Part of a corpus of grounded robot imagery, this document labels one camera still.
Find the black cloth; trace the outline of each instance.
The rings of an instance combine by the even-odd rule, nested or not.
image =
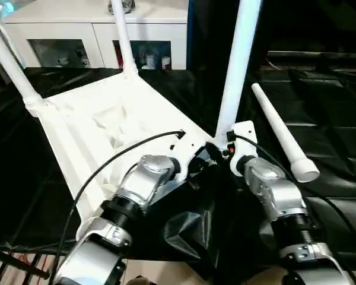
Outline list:
[[[118,72],[26,70],[43,97]],[[214,134],[223,91],[216,77],[190,71],[141,71],[140,76]],[[330,197],[356,227],[356,76],[266,71],[260,82],[321,171],[320,178],[307,186]],[[243,90],[238,121],[253,120],[259,144],[289,168],[249,86]],[[185,260],[203,276],[217,268],[220,276],[230,280],[275,263],[267,242],[271,237],[260,232],[264,216],[258,201],[226,169],[210,167],[190,185],[156,203],[131,257]],[[0,250],[55,252],[71,203],[42,127],[25,110],[14,86],[8,86],[0,94]],[[310,197],[310,208],[319,216],[331,249],[356,270],[356,241],[343,221],[316,198]],[[75,213],[68,239],[75,237],[79,223]]]

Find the red wire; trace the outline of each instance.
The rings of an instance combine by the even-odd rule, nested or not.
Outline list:
[[[21,254],[17,259],[22,262],[25,262],[26,264],[30,264],[27,254]]]
[[[46,260],[47,260],[47,255],[45,255],[45,259],[43,260],[43,264],[42,264],[42,268],[41,268],[42,271],[43,271],[43,269],[45,267]],[[38,277],[37,285],[40,284],[40,280],[41,280],[41,277]]]

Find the floor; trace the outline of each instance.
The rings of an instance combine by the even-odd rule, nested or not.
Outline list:
[[[33,255],[28,256],[28,261],[31,262]],[[39,262],[42,266],[45,256]],[[50,266],[53,261],[52,256],[47,256],[45,269]],[[144,276],[150,281],[158,285],[204,285],[207,284],[200,276],[197,275],[184,262],[164,262],[164,261],[141,261],[141,260],[126,260],[126,271],[123,275],[121,285],[126,285],[127,282],[137,276]],[[8,267],[4,278],[0,285],[21,285],[25,277],[25,272],[16,270],[13,267]],[[48,280],[40,280],[37,283],[38,277],[31,279],[30,285],[47,285]]]
[[[28,256],[28,261],[31,262],[33,255]],[[40,260],[40,266],[44,262],[45,256]],[[45,269],[51,265],[53,257],[48,255],[46,258]],[[144,276],[150,281],[158,285],[205,285],[207,282],[203,281],[189,266],[184,262],[165,262],[165,261],[141,261],[141,260],[127,260],[125,274],[121,285],[126,285],[131,279],[137,276]],[[282,276],[285,270],[278,267],[273,267],[264,271],[262,274],[254,276],[246,285],[281,285]],[[25,273],[21,270],[16,270],[13,267],[8,267],[4,278],[0,285],[21,285]],[[38,279],[33,277],[30,285],[47,285],[48,280]]]

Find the white plastic rod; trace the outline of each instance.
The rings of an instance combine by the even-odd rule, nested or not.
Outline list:
[[[132,54],[131,42],[129,41],[128,31],[126,29],[125,16],[122,0],[111,0],[113,14],[116,17],[116,25],[119,31],[119,43],[123,57],[124,73],[138,73],[135,60]]]
[[[261,3],[262,0],[240,0],[216,130],[220,144],[236,121]]]
[[[17,61],[12,56],[12,53],[8,49],[7,45],[4,43],[0,36],[0,63],[3,66],[5,72],[9,75],[14,85],[17,87],[18,91],[23,97],[26,108],[31,112],[31,109],[35,105],[42,102],[40,94],[38,94],[33,86],[30,84],[28,78],[21,67],[17,64]]]
[[[306,157],[297,141],[286,127],[272,103],[258,83],[252,85],[252,90],[269,121],[279,143],[291,163],[291,171],[299,182],[310,182],[319,176],[316,165]]]

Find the connector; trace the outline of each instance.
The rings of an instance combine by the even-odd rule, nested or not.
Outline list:
[[[236,134],[234,131],[229,131],[226,133],[226,135],[227,135],[228,142],[232,142],[236,140]]]
[[[183,138],[184,135],[186,135],[186,132],[181,129],[181,132],[180,132],[179,134],[177,134],[178,140],[180,140],[181,138]]]

